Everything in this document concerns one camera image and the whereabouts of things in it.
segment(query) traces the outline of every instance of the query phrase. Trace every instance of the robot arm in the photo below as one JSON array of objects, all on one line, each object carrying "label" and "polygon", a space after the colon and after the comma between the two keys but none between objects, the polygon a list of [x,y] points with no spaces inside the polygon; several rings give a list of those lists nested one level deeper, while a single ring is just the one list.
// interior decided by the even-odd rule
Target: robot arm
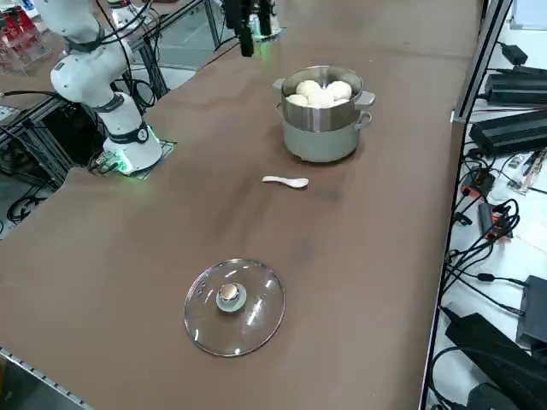
[{"label": "robot arm", "polygon": [[112,153],[125,174],[151,167],[162,157],[162,146],[144,123],[133,99],[114,92],[110,84],[126,70],[125,40],[104,41],[105,30],[86,0],[35,0],[45,25],[64,37],[70,52],[51,71],[56,91],[75,103],[90,107],[109,131],[104,150]]}]

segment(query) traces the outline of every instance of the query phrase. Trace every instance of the white bun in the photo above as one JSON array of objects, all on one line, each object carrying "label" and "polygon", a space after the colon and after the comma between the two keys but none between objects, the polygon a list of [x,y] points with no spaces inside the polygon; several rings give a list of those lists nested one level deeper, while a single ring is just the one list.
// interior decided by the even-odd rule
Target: white bun
[{"label": "white bun", "polygon": [[326,87],[326,90],[331,93],[334,101],[349,100],[351,98],[351,85],[343,81],[334,81]]},{"label": "white bun", "polygon": [[297,94],[309,98],[314,92],[319,91],[321,86],[312,79],[306,79],[297,86]]},{"label": "white bun", "polygon": [[331,93],[321,89],[311,94],[308,100],[313,108],[329,108],[334,103]]},{"label": "white bun", "polygon": [[287,101],[301,107],[306,107],[308,105],[308,98],[306,98],[305,96],[300,96],[298,94],[292,94],[291,96],[288,96]]}]

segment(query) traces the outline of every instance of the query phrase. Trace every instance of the pot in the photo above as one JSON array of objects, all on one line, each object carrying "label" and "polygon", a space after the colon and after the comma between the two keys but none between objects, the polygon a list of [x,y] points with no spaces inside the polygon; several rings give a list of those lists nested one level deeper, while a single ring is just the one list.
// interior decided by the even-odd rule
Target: pot
[{"label": "pot", "polygon": [[[278,111],[283,113],[278,104]],[[356,120],[334,131],[310,132],[289,124],[283,119],[284,140],[287,149],[309,162],[332,162],[340,160],[356,150],[360,130],[370,124],[372,115],[361,111]]]},{"label": "pot", "polygon": [[[344,81],[351,86],[351,99],[330,108],[301,107],[287,101],[295,94],[298,84],[312,79],[323,88],[333,81]],[[281,90],[281,111],[283,118],[292,126],[307,132],[328,132],[347,127],[357,120],[358,109],[372,104],[374,94],[363,91],[363,81],[351,70],[334,66],[308,67],[294,73],[287,79],[278,79],[273,83]]]}]

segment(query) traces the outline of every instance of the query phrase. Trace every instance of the white ceramic spoon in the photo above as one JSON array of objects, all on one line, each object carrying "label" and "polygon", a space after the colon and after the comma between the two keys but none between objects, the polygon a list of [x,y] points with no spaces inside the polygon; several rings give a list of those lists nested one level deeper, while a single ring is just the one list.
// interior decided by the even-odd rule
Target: white ceramic spoon
[{"label": "white ceramic spoon", "polygon": [[262,182],[279,182],[280,184],[290,186],[291,188],[300,189],[300,188],[304,188],[308,186],[309,179],[307,178],[288,179],[288,178],[267,176],[262,178]]}]

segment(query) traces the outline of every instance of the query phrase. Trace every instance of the pot lid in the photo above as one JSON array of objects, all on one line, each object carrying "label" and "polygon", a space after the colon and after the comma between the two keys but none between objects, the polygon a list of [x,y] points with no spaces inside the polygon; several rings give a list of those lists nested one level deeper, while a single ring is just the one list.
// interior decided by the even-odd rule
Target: pot lid
[{"label": "pot lid", "polygon": [[185,327],[202,350],[240,356],[260,348],[285,312],[279,277],[256,261],[231,259],[203,272],[188,291]]}]

